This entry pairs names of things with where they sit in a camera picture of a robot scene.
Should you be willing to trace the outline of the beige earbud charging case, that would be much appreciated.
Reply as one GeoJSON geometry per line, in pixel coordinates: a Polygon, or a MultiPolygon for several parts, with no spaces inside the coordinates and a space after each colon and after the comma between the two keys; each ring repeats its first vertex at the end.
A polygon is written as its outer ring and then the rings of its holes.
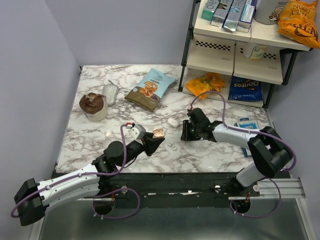
{"type": "Polygon", "coordinates": [[[165,137],[165,130],[162,127],[154,128],[152,133],[153,133],[153,138],[164,138],[165,137]]]}

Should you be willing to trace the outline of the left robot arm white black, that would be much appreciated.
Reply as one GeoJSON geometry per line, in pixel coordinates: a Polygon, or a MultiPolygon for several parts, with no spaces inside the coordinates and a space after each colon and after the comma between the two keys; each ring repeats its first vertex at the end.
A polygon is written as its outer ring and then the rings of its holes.
{"type": "Polygon", "coordinates": [[[37,182],[26,180],[14,196],[15,207],[10,213],[25,227],[41,220],[46,211],[68,202],[87,197],[107,197],[111,191],[108,179],[119,174],[127,163],[141,153],[150,157],[165,140],[151,132],[131,132],[134,140],[113,141],[88,165],[60,177],[37,182]]]}

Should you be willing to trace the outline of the blue cassava chips bag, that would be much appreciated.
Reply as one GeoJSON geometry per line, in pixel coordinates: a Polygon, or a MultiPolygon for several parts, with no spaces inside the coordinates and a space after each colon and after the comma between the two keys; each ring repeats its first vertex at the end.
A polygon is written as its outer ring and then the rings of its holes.
{"type": "Polygon", "coordinates": [[[124,99],[154,112],[168,87],[176,81],[175,78],[152,68],[124,99]]]}

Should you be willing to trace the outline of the blue white card packet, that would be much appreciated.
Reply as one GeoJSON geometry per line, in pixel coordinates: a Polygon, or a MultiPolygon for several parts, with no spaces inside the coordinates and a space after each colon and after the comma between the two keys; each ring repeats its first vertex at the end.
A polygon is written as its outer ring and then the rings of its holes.
{"type": "MultiPolygon", "coordinates": [[[[249,118],[241,118],[238,122],[234,124],[235,127],[257,130],[260,126],[256,120],[250,120],[249,118]]],[[[252,158],[252,154],[249,149],[242,148],[245,158],[252,158]]]]}

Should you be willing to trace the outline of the brown paper wrapped cup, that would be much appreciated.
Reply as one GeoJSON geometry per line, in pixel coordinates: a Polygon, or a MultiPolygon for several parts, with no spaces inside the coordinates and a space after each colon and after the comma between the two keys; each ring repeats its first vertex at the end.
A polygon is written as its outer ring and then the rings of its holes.
{"type": "Polygon", "coordinates": [[[99,122],[108,114],[107,98],[102,94],[90,92],[83,95],[79,106],[91,122],[99,122]]]}

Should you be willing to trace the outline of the blue Doritos bag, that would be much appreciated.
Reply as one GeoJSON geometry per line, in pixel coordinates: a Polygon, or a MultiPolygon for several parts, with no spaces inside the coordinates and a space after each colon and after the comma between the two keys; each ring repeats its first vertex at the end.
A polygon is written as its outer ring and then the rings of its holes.
{"type": "Polygon", "coordinates": [[[262,83],[257,80],[232,76],[228,100],[243,102],[262,101],[262,83]]]}

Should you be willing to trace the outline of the white yellow cup on shelf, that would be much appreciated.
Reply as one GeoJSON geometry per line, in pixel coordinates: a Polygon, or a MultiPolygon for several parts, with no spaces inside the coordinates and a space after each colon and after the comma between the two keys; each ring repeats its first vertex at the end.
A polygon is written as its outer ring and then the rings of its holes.
{"type": "Polygon", "coordinates": [[[243,55],[249,60],[259,60],[268,48],[268,45],[248,42],[243,48],[243,55]]]}

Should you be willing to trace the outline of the teal toothpaste box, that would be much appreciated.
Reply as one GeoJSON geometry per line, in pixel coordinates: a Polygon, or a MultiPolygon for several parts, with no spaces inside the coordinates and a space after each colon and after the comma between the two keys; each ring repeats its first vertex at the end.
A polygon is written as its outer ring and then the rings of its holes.
{"type": "Polygon", "coordinates": [[[207,21],[211,21],[216,9],[218,8],[219,3],[220,0],[207,0],[202,9],[201,18],[207,21]]]}

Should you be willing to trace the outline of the silver toothpaste box middle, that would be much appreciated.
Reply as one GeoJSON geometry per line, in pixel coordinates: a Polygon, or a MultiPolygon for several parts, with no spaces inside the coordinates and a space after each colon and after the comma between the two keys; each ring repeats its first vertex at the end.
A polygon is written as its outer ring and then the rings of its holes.
{"type": "Polygon", "coordinates": [[[235,32],[246,4],[245,0],[234,0],[229,13],[223,24],[223,29],[228,32],[235,32]]]}

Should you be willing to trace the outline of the silver toothpaste box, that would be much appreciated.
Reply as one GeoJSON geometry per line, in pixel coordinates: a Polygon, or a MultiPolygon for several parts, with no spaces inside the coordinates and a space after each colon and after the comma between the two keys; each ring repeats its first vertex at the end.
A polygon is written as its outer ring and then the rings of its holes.
{"type": "Polygon", "coordinates": [[[223,29],[228,32],[235,32],[246,4],[245,0],[234,0],[229,13],[223,24],[223,29]]]}
{"type": "Polygon", "coordinates": [[[212,26],[216,26],[219,28],[223,27],[232,3],[232,0],[220,0],[210,23],[212,26]]]}

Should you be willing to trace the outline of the blue white toothpaste box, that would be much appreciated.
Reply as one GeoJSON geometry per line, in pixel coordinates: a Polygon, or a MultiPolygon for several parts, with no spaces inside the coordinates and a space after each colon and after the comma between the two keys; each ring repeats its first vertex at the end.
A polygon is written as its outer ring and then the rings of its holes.
{"type": "Polygon", "coordinates": [[[243,10],[236,28],[237,31],[243,32],[243,33],[249,32],[252,25],[254,13],[256,11],[257,2],[258,2],[257,0],[247,0],[245,2],[245,5],[243,7],[243,10]]]}

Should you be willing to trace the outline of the silver toothpaste box left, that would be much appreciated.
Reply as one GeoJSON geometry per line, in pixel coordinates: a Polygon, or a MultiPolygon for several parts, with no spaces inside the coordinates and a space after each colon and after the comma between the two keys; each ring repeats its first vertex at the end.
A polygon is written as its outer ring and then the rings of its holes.
{"type": "Polygon", "coordinates": [[[216,26],[219,28],[223,27],[232,3],[232,0],[220,0],[210,23],[212,26],[216,26]]]}

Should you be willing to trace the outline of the white popcorn tub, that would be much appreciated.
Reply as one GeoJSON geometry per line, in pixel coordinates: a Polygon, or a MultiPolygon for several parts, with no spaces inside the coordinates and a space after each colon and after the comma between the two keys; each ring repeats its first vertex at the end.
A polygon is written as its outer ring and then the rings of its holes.
{"type": "Polygon", "coordinates": [[[276,24],[288,2],[288,0],[258,0],[253,17],[264,25],[276,24]]]}

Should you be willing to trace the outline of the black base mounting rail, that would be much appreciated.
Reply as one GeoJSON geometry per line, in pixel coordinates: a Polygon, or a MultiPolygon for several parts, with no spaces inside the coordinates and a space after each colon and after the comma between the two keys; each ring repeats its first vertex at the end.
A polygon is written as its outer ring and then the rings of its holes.
{"type": "Polygon", "coordinates": [[[115,191],[115,206],[135,208],[140,197],[141,208],[227,208],[229,198],[241,200],[258,197],[253,186],[235,183],[234,172],[209,173],[120,173],[103,176],[99,194],[115,191]]]}

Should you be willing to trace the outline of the black frame cream shelf unit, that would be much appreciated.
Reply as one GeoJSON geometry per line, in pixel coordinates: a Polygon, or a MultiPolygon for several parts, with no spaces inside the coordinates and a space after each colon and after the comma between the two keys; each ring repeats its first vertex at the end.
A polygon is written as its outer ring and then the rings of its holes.
{"type": "Polygon", "coordinates": [[[267,109],[275,87],[288,84],[298,53],[311,48],[280,35],[276,25],[264,25],[255,20],[248,33],[226,32],[201,18],[205,4],[204,0],[192,2],[179,92],[189,94],[187,81],[214,72],[221,74],[225,84],[221,92],[227,98],[232,77],[247,78],[270,86],[265,100],[242,101],[241,104],[267,109]],[[267,52],[260,60],[249,60],[243,55],[246,43],[266,45],[267,52]]]}

